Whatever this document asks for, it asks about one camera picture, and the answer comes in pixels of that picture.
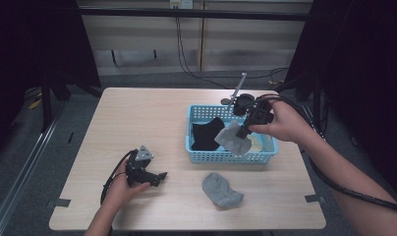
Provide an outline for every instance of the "cloth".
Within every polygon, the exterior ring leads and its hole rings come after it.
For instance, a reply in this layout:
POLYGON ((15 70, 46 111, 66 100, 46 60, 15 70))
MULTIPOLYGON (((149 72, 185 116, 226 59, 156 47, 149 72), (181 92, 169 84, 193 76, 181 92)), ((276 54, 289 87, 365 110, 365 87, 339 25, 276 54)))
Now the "cloth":
POLYGON ((217 173, 210 173, 202 181, 202 189, 210 200, 223 208, 236 207, 244 195, 230 188, 229 182, 217 173))
POLYGON ((251 149, 252 141, 248 138, 242 140, 236 137, 240 128, 238 122, 233 120, 228 127, 220 131, 214 140, 233 154, 243 155, 251 149))
POLYGON ((224 122, 215 117, 209 123, 200 125, 193 124, 193 137, 195 142, 192 145, 192 150, 216 150, 220 147, 214 138, 225 127, 224 122))

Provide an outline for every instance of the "gray cloth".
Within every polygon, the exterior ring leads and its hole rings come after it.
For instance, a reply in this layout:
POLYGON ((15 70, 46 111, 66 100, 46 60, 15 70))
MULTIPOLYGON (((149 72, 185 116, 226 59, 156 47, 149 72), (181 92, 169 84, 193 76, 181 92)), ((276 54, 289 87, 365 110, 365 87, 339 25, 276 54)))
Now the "gray cloth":
POLYGON ((223 208, 236 207, 244 195, 232 190, 229 182, 217 173, 210 173, 202 181, 202 189, 210 200, 223 208))
POLYGON ((228 127, 219 132, 214 140, 233 154, 243 155, 251 149, 252 141, 248 138, 242 140, 236 137, 239 129, 241 126, 236 120, 233 120, 228 127))

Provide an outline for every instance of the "wooden table top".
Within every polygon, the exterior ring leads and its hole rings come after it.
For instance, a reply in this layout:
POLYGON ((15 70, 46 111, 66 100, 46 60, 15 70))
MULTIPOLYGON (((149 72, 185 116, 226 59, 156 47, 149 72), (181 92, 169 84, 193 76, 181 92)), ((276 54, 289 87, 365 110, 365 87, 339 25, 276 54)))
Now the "wooden table top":
MULTIPOLYGON (((266 90, 241 90, 258 96, 266 90)), ((228 89, 108 88, 103 93, 49 225, 85 230, 100 206, 107 178, 129 150, 146 146, 155 158, 146 168, 168 172, 158 187, 136 196, 116 216, 127 230, 320 229, 325 219, 297 145, 278 141, 266 165, 192 164, 185 149, 191 104, 220 104, 228 89), (211 172, 245 195, 235 208, 214 205, 201 188, 211 172)))

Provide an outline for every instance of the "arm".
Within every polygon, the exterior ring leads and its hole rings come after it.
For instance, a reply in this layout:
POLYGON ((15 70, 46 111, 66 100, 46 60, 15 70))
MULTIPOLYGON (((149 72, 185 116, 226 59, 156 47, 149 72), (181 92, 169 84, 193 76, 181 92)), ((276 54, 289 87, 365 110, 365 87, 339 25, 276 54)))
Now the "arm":
MULTIPOLYGON (((117 170, 116 174, 125 172, 125 160, 117 170)), ((100 209, 94 216, 90 226, 85 232, 86 236, 108 235, 110 226, 119 209, 125 206, 135 195, 145 191, 149 187, 149 183, 143 183, 130 188, 125 174, 117 175, 107 191, 106 198, 100 209)))
MULTIPOLYGON (((331 181, 356 192, 396 204, 395 200, 364 172, 323 140, 288 104, 271 101, 275 117, 271 124, 250 126, 250 130, 294 142, 312 158, 331 181)), ((376 206, 333 191, 336 202, 360 235, 397 235, 397 211, 376 206)))

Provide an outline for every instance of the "blue plastic basket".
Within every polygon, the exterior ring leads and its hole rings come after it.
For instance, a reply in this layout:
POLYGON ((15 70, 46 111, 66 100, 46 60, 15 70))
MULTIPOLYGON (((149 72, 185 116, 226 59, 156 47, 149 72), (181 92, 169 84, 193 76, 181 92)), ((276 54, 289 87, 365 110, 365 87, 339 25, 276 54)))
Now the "blue plastic basket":
POLYGON ((207 124, 215 117, 219 117, 225 127, 229 126, 233 120, 237 120, 239 124, 245 121, 245 118, 234 116, 225 105, 191 105, 187 112, 186 150, 190 154, 192 163, 266 164, 269 158, 278 152, 278 145, 274 138, 257 133, 252 133, 252 136, 262 144, 262 151, 249 151, 243 155, 235 155, 223 147, 215 151, 192 150, 191 146, 195 142, 193 124, 207 124))

